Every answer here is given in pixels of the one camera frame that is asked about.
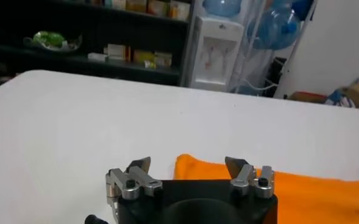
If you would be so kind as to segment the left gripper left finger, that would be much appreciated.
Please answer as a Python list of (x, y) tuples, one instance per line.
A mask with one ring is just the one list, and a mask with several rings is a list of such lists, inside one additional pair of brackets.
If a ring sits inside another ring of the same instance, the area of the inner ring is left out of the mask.
[(151, 157), (133, 160), (125, 171), (110, 169), (105, 174), (107, 204), (114, 207), (119, 198), (137, 200), (141, 193), (156, 197), (163, 190), (163, 183), (152, 178), (148, 172)]

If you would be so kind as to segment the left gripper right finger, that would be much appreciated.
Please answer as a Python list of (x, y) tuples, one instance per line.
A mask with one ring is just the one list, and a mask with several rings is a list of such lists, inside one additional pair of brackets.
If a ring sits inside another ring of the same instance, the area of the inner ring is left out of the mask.
[(232, 178), (232, 192), (238, 197), (246, 197), (251, 191), (262, 199), (269, 199), (274, 195), (274, 171), (271, 166), (263, 166), (258, 175), (257, 169), (245, 159), (226, 156), (225, 164)]

